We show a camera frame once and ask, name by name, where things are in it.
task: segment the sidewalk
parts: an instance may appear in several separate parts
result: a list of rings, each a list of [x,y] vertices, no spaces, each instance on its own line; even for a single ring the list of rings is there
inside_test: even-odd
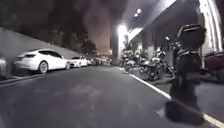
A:
[[[137,68],[131,70],[130,73],[141,78]],[[172,84],[168,81],[169,78],[165,78],[163,80],[158,80],[155,82],[146,82],[154,85],[167,94],[172,95]],[[196,102],[196,106],[198,107],[198,109],[200,109],[203,113],[206,113],[214,117],[215,119],[224,122],[224,85],[214,81],[203,80],[200,81],[200,83],[197,85],[190,85],[190,87],[193,90],[191,93],[189,93],[189,95],[195,97],[193,100],[194,102]],[[189,102],[192,102],[189,101],[191,99],[186,99],[189,97],[189,95],[184,96],[185,98],[182,99],[183,103],[189,104]]]

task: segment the bright light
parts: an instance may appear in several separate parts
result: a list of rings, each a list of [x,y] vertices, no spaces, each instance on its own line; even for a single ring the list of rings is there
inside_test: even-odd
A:
[[[118,30],[119,34],[126,34],[127,33],[127,27],[125,25],[120,25],[117,30]]]
[[[138,17],[138,13],[135,13],[135,15],[134,15],[135,17]]]
[[[168,36],[166,36],[166,40],[170,40],[170,38]]]
[[[138,14],[142,13],[142,10],[141,10],[140,8],[137,9],[137,13],[138,13]]]

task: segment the street light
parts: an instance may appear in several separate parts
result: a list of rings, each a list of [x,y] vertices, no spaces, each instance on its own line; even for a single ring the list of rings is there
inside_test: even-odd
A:
[[[122,34],[122,35],[126,34],[127,33],[127,27],[125,25],[120,25],[120,26],[118,26],[117,31],[118,31],[118,34]]]
[[[135,17],[138,17],[138,13],[135,13],[135,15],[134,15]]]
[[[137,9],[137,13],[140,14],[142,13],[142,10],[140,8]]]

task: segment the parked car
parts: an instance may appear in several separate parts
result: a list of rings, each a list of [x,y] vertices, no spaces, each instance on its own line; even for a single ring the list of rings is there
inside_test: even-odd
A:
[[[27,51],[19,55],[14,64],[16,68],[38,71],[41,74],[49,70],[70,68],[68,60],[52,49]]]
[[[87,65],[88,66],[91,66],[92,65],[91,58],[87,58]]]
[[[69,63],[71,64],[71,67],[84,67],[88,65],[87,59],[83,56],[73,57],[69,60]]]

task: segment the street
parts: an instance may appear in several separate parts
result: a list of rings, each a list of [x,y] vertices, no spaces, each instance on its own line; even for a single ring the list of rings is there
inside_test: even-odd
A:
[[[156,87],[187,107],[109,66],[0,83],[0,105],[7,109],[14,128],[216,127],[203,113],[224,121],[223,86],[201,83],[187,92],[165,84]]]

